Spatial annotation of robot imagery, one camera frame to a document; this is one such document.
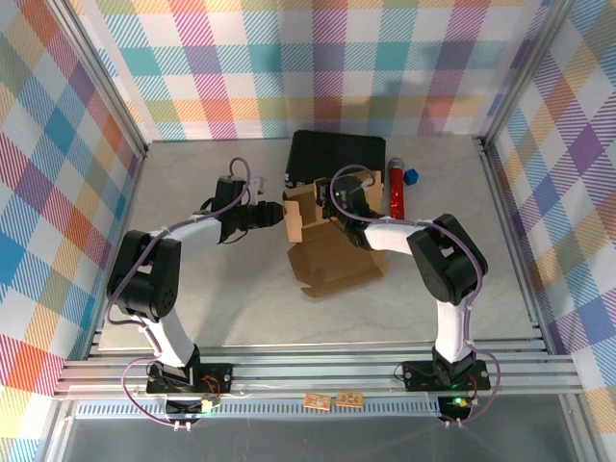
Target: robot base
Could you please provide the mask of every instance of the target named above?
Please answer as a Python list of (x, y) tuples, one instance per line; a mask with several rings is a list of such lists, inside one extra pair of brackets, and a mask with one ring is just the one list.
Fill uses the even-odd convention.
[(485, 361), (481, 360), (475, 360), (449, 386), (437, 377), (432, 361), (405, 361), (402, 363), (402, 378), (407, 392), (471, 392), (490, 390), (491, 387)]
[(185, 395), (186, 393), (199, 393), (207, 394), (212, 393), (210, 384), (213, 380), (205, 380), (205, 377), (212, 377), (214, 382), (218, 382), (220, 389), (218, 390), (216, 384), (214, 386), (214, 392), (216, 394), (225, 394), (231, 392), (231, 383), (233, 378), (233, 365), (227, 363), (198, 363), (192, 367), (192, 374), (194, 377), (194, 385), (186, 385), (182, 387), (174, 387), (172, 384), (165, 380), (149, 379), (145, 392), (149, 395), (159, 394), (177, 394)]

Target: red cylinder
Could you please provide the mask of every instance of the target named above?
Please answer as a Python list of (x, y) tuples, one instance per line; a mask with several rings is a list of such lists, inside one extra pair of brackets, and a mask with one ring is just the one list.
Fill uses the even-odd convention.
[(392, 159), (388, 168), (390, 215), (392, 218), (404, 219), (404, 162)]

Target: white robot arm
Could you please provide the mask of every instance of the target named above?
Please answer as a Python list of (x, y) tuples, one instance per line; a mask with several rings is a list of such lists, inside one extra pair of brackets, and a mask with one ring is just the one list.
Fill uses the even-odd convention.
[[(370, 209), (357, 177), (342, 176), (336, 178), (334, 185), (331, 183), (330, 179), (317, 182), (317, 203), (322, 206), (324, 218), (341, 222), (353, 244), (414, 257), (437, 305), (433, 372), (444, 387), (457, 384), (475, 364), (475, 354), (467, 344), (470, 339), (465, 338), (465, 310), (467, 297), (477, 284), (477, 268), (467, 252), (470, 250), (475, 257), (482, 274), (488, 270), (485, 258), (452, 215), (420, 221), (422, 225), (393, 222)], [(454, 236), (466, 251), (439, 229)]]
[[(183, 260), (207, 245), (224, 243), (236, 231), (270, 227), (282, 220), (280, 204), (257, 200), (263, 179), (250, 182), (247, 203), (229, 207), (238, 201), (244, 185), (243, 179), (221, 176), (216, 195), (186, 224), (170, 232), (167, 229), (150, 233), (129, 231), (122, 240), (107, 286), (110, 299), (114, 299), (119, 285), (124, 284), (144, 250), (154, 242), (140, 269), (114, 300), (120, 311), (140, 327), (154, 349), (156, 362), (155, 367), (148, 368), (154, 373), (150, 375), (147, 393), (207, 393), (210, 384), (202, 381), (206, 376), (216, 379), (222, 393), (230, 387), (230, 379), (225, 377), (231, 376), (232, 365), (202, 364), (198, 348), (184, 331), (173, 307)], [(210, 205), (212, 210), (207, 212), (205, 209)]]

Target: white table surface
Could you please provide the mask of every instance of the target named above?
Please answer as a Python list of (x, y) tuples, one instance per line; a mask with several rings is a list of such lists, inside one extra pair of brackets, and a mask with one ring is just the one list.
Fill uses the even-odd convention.
[[(253, 175), (267, 177), (263, 198), (280, 201), (290, 145), (290, 140), (154, 144), (145, 161), (131, 229), (151, 231), (189, 216), (214, 195), (218, 177), (238, 155), (249, 161)], [(490, 269), (473, 310), (475, 338), (530, 337), (524, 301), (472, 139), (392, 138), (387, 140), (387, 159), (393, 157), (420, 174), (419, 182), (405, 190), (406, 217), (454, 214), (488, 260)], [(390, 254), (384, 278), (313, 299), (295, 280), (287, 258), (291, 246), (281, 222), (253, 230), (236, 244), (209, 246), (183, 263), (175, 309), (196, 344), (435, 339), (436, 304), (412, 257)], [(115, 318), (120, 316), (115, 311)], [(148, 344), (134, 326), (106, 325), (99, 347)]]

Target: colorful checkered fabric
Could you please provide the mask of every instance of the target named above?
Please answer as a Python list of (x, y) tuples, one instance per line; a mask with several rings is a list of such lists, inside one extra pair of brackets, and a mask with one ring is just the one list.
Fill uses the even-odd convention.
[(73, 0), (142, 130), (167, 141), (477, 134), (543, 3)]
[(511, 85), (516, 78), (518, 68), (520, 67), (520, 64), (524, 62), (527, 53), (530, 51), (531, 44), (535, 40), (537, 33), (539, 32), (541, 27), (543, 26), (546, 16), (548, 15), (548, 11), (550, 10), (550, 7), (553, 3), (554, 0), (543, 0), (541, 6), (537, 10), (537, 13), (535, 14), (535, 17), (533, 18), (532, 23), (530, 24), (530, 27), (526, 32), (524, 40), (522, 40), (522, 44), (520, 45), (520, 48), (518, 49), (515, 58), (509, 65), (509, 69), (507, 69), (507, 73), (505, 74), (505, 77), (500, 84), (499, 91), (494, 100), (492, 101), (492, 105), (490, 106), (490, 110), (488, 111), (488, 116), (483, 121), (483, 125), (479, 130), (478, 134), (481, 137), (485, 137), (488, 133), (488, 130), (490, 130), (497, 110), (501, 106), (503, 98), (509, 92)]
[(0, 11), (0, 461), (26, 461), (101, 303), (138, 157), (44, 0)]
[(498, 151), (556, 349), (616, 460), (616, 0), (575, 4)]

